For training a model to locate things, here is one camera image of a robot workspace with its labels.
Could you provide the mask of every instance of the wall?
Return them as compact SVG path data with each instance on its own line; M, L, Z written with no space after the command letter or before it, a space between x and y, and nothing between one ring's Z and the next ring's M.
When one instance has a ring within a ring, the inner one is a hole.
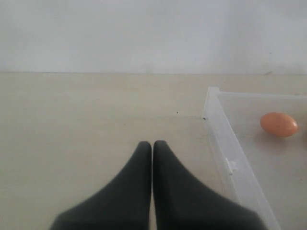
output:
M0 70L304 74L305 0L0 0Z

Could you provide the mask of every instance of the floor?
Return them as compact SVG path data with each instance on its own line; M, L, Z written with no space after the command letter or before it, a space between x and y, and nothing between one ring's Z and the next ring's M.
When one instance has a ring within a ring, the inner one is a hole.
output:
M208 86L306 94L306 83L304 76L0 73L0 229L47 229L108 183L140 140L166 140L194 175L228 196L201 118Z

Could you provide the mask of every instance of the orange egg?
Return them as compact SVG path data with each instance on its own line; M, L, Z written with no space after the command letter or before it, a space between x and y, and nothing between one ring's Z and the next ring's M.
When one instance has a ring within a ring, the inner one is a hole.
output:
M289 137L297 132L297 122L284 113L272 112L261 117L260 125L264 131L278 137Z

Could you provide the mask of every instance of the clear plastic container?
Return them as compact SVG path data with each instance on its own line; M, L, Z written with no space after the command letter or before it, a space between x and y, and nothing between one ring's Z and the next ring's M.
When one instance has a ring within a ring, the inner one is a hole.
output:
M288 138L265 133L269 112L292 116ZM233 199L255 210L270 230L307 229L307 97L208 89L203 112L210 143Z

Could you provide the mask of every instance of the beige floor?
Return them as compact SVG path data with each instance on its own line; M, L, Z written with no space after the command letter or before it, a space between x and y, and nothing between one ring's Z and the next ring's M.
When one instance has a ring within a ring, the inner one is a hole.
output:
M0 229L47 229L110 181L140 140L167 140L224 195L201 118L208 86L305 94L307 78L1 73Z

